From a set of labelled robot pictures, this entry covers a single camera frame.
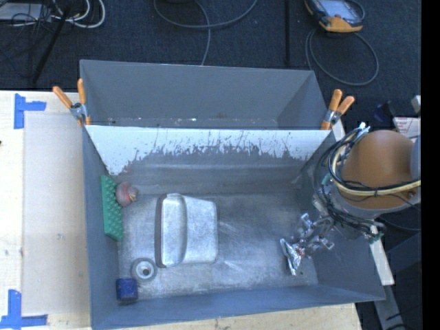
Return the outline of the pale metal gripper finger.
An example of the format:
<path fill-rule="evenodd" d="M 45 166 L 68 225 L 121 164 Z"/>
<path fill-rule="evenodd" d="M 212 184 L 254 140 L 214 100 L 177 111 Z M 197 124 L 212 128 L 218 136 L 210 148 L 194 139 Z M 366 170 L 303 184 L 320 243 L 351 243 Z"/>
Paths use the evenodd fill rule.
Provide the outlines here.
<path fill-rule="evenodd" d="M 298 228 L 299 235 L 324 235 L 331 227 L 331 219 L 329 217 L 311 220 L 308 213 L 300 216 L 301 225 Z"/>
<path fill-rule="evenodd" d="M 326 237 L 313 236 L 310 239 L 300 239 L 294 244 L 294 250 L 299 254 L 313 254 L 318 250 L 332 250 L 335 243 Z"/>

